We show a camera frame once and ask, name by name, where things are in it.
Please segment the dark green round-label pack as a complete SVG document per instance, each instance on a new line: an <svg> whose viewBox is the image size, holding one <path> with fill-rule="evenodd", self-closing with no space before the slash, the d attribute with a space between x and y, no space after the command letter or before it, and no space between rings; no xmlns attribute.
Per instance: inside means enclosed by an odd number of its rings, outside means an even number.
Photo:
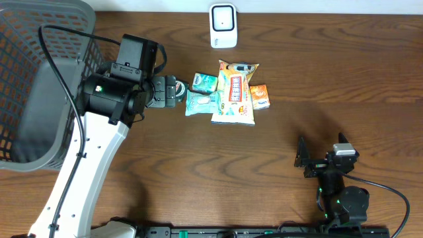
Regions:
<svg viewBox="0 0 423 238"><path fill-rule="evenodd" d="M189 90L189 83L186 81L176 80L175 99L177 102L182 103Z"/></svg>

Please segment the orange tissue pack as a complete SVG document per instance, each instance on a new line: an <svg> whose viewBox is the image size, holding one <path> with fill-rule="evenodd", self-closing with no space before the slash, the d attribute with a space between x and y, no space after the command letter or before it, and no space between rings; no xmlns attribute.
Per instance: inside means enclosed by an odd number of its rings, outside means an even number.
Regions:
<svg viewBox="0 0 423 238"><path fill-rule="evenodd" d="M254 110L261 110L270 107L270 99L266 85L250 86L250 93Z"/></svg>

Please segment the teal white tissue pack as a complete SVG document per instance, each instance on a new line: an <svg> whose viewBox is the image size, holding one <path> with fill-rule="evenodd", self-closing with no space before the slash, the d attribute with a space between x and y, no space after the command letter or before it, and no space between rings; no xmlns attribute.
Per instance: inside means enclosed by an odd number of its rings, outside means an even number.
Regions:
<svg viewBox="0 0 423 238"><path fill-rule="evenodd" d="M195 73L192 90L200 93L210 94L216 91L218 78L203 73Z"/></svg>

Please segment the mint green wipes pack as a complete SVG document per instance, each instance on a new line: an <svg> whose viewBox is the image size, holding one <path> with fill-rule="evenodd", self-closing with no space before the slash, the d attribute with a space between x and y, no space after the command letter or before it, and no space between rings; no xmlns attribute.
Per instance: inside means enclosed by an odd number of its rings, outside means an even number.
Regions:
<svg viewBox="0 0 423 238"><path fill-rule="evenodd" d="M209 95L187 92L185 116L194 114L215 114L219 112L220 92Z"/></svg>

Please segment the large beige snack bag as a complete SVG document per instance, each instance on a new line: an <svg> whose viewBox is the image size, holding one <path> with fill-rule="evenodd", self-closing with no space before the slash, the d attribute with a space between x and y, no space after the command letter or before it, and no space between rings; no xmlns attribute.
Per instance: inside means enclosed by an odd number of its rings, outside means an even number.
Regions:
<svg viewBox="0 0 423 238"><path fill-rule="evenodd" d="M219 60L219 103L212 123L255 125L249 82L258 66Z"/></svg>

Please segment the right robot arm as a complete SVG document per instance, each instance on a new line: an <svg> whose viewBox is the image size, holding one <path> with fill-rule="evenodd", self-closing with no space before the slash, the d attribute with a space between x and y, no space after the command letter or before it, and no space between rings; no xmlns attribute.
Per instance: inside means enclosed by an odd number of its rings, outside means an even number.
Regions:
<svg viewBox="0 0 423 238"><path fill-rule="evenodd" d="M330 237L364 236L361 224L367 221L369 192L344 184L344 175L354 169L359 155L342 133L323 159L313 159L304 138L299 138L294 166L304 168L305 178L318 180L317 203L325 213L320 233Z"/></svg>

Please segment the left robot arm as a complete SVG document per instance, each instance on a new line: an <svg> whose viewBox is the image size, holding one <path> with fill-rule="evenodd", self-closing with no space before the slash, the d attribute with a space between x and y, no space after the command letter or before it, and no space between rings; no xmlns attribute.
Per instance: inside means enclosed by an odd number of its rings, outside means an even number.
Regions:
<svg viewBox="0 0 423 238"><path fill-rule="evenodd" d="M175 78L159 75L163 45L126 34L118 58L83 80L74 102L75 130L50 197L27 237L137 237L136 225L112 219L92 228L110 164L137 115L174 107Z"/></svg>

